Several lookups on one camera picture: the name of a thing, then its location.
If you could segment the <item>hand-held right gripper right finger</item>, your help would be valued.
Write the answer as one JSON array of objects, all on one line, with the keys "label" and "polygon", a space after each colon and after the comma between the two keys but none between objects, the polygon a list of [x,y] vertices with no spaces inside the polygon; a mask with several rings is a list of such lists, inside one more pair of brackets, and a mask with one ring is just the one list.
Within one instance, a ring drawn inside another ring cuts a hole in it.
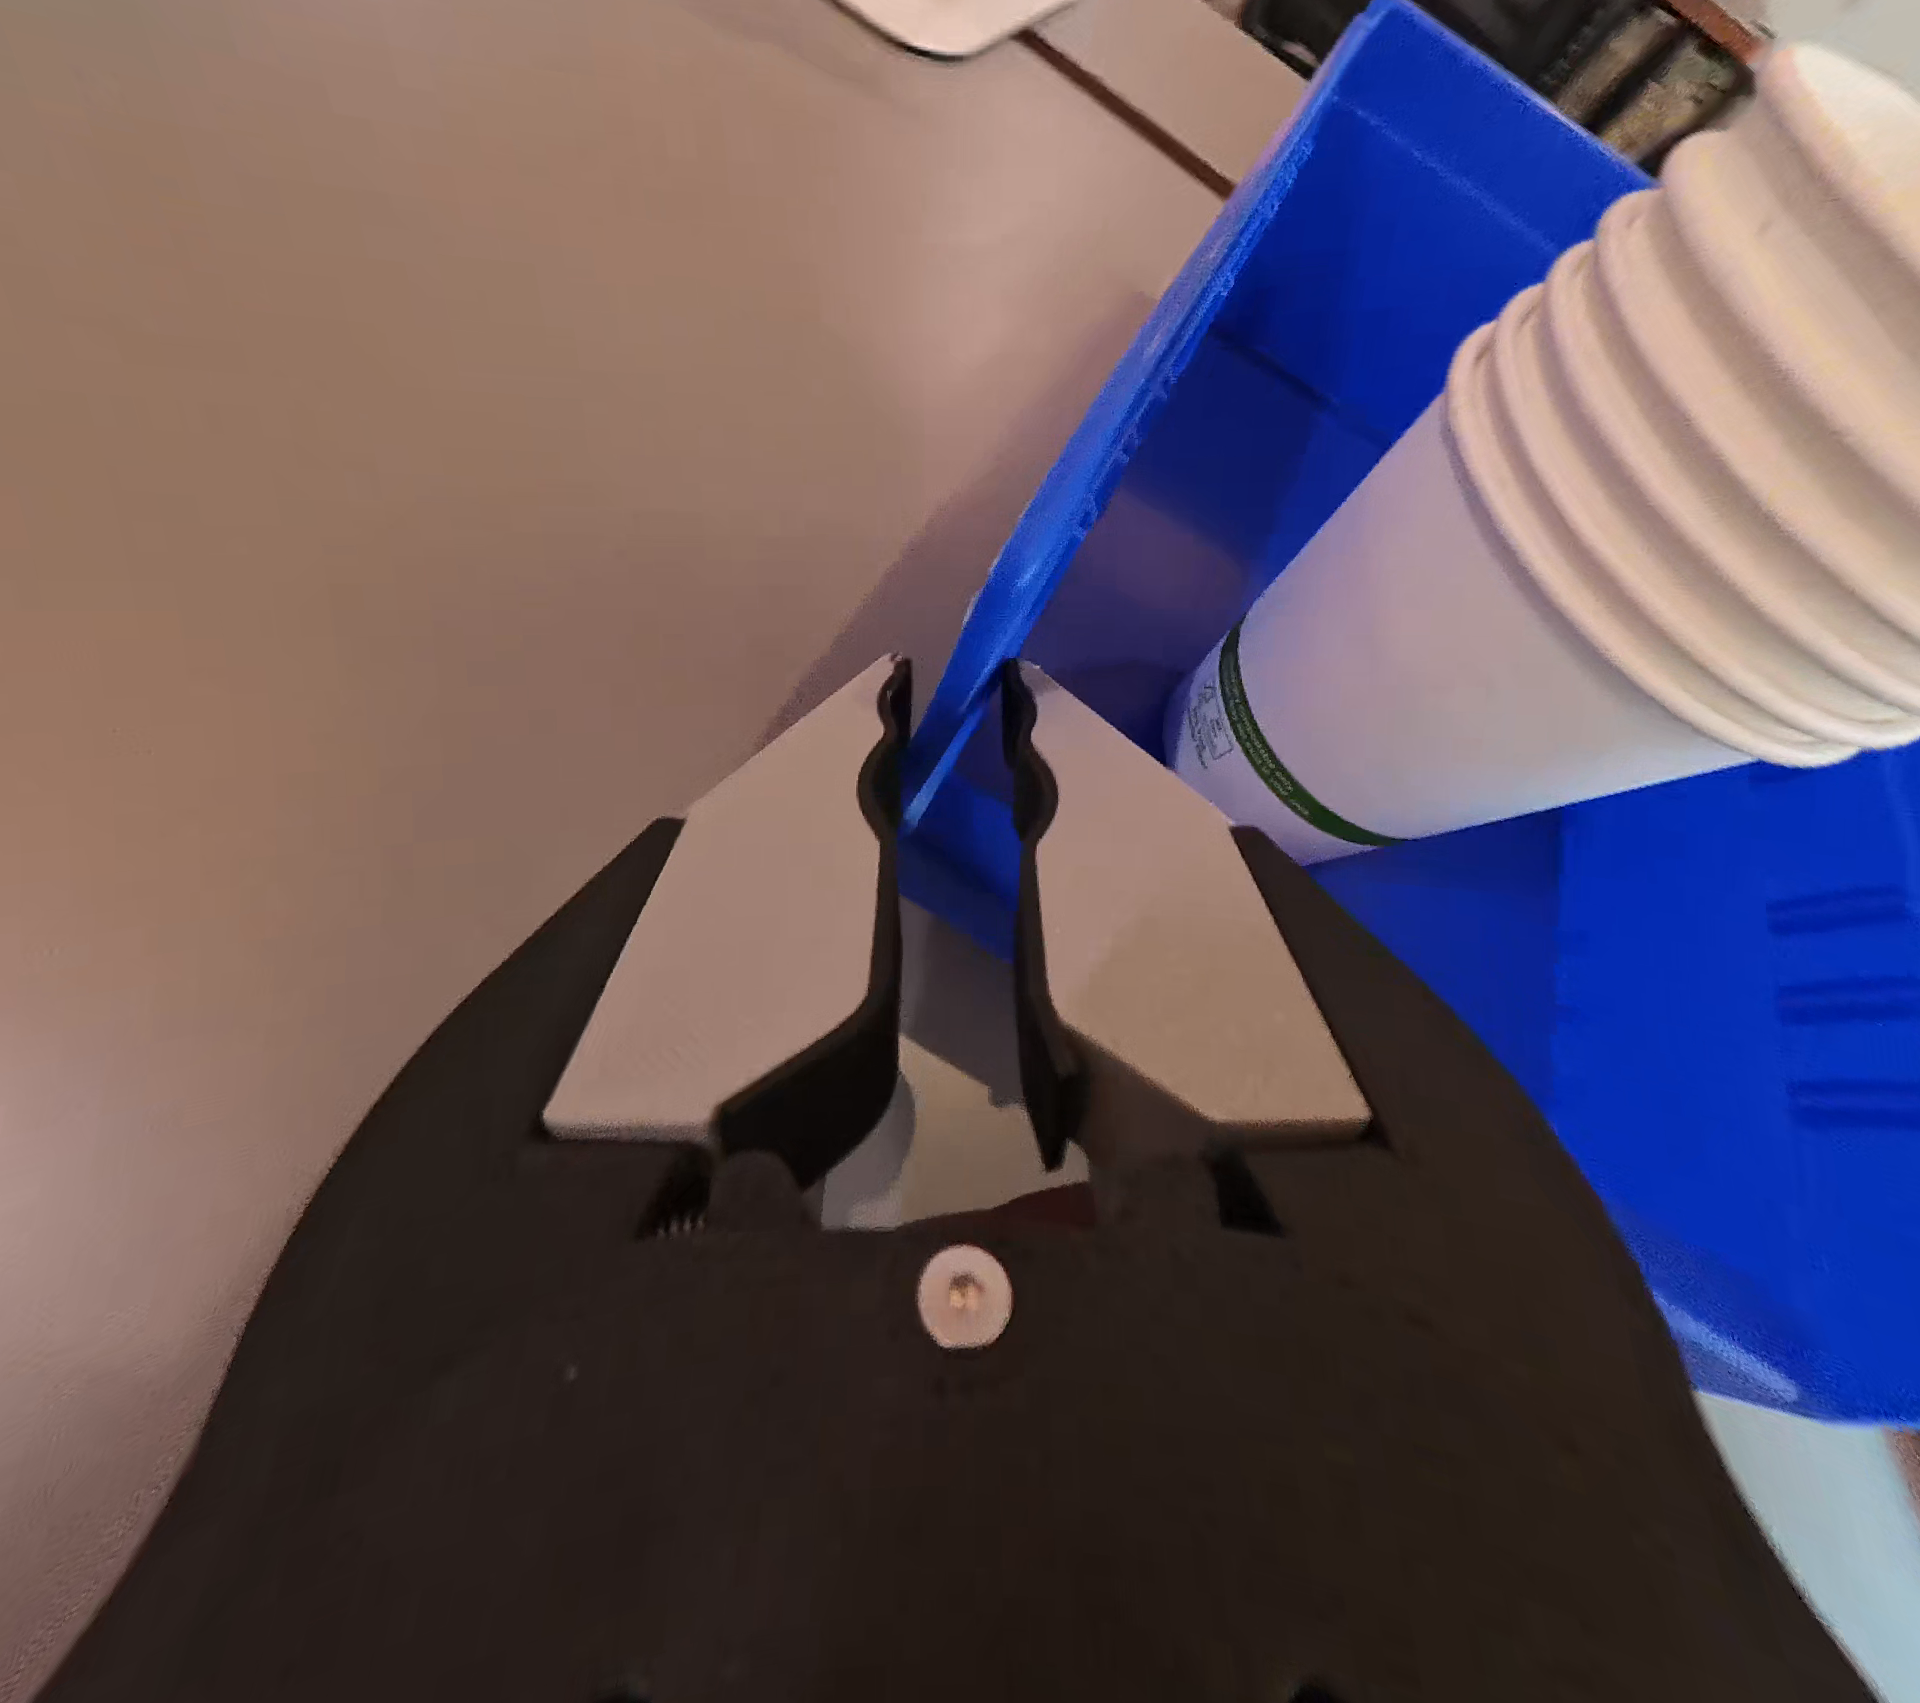
[{"label": "hand-held right gripper right finger", "polygon": [[1232,823],[1047,671],[1003,671],[1018,1087],[1047,1169],[1359,1137],[1371,1105]]}]

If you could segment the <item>white desk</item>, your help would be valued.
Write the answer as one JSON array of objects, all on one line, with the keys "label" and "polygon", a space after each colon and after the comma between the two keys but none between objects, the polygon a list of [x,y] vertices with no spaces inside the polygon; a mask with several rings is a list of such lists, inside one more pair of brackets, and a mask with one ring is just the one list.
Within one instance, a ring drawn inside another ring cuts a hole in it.
[{"label": "white desk", "polygon": [[1920,1698],[1920,1432],[1691,1401],[1775,1557],[1887,1703]]}]

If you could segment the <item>stack of nested paper cups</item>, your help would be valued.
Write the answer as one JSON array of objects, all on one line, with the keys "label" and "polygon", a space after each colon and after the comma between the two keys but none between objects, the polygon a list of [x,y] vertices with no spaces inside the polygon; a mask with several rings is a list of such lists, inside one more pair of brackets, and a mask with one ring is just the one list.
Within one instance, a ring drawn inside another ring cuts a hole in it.
[{"label": "stack of nested paper cups", "polygon": [[1330,864],[1917,729],[1920,106],[1775,43],[1457,347],[1164,745]]}]

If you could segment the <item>large blue plastic bin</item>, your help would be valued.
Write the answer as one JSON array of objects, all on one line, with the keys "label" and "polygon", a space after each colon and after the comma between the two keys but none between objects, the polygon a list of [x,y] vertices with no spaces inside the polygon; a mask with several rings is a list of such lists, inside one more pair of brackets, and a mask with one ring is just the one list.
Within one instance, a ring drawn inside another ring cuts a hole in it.
[{"label": "large blue plastic bin", "polygon": [[[1014,951],[997,671],[1133,745],[1637,176],[1412,0],[1371,0],[997,552],[910,745],[910,890]],[[1724,766],[1310,871],[1520,1079],[1697,1387],[1917,1425],[1917,745]]]}]

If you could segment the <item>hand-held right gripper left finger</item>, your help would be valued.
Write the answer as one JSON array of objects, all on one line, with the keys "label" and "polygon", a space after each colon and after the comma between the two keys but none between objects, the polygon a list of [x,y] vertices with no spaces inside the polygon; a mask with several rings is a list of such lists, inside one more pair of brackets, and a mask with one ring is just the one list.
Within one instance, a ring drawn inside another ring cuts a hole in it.
[{"label": "hand-held right gripper left finger", "polygon": [[895,1102],[910,718],[913,663],[876,660],[674,820],[546,1137],[776,1153],[799,1191],[866,1148]]}]

